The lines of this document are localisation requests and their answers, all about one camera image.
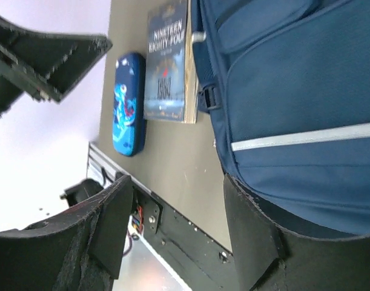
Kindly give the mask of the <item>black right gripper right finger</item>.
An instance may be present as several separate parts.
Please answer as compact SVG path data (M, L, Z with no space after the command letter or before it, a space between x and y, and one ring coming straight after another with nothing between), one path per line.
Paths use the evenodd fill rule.
M223 180L241 290L370 290L370 235L322 227Z

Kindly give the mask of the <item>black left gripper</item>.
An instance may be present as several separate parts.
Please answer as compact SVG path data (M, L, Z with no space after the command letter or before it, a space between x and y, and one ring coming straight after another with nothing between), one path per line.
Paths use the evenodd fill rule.
M39 32L0 16L0 117L23 93L61 102L112 46L105 35Z

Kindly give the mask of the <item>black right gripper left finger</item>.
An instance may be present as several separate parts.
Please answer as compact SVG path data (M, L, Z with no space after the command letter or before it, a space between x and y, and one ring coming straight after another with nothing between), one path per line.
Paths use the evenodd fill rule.
M0 290L111 290L132 203L122 176L51 218L0 232Z

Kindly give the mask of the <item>navy blue student backpack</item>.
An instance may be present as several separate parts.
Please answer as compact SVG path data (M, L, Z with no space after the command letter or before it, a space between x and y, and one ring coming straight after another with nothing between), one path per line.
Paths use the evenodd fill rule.
M223 170L278 224L370 235L370 1L194 1Z

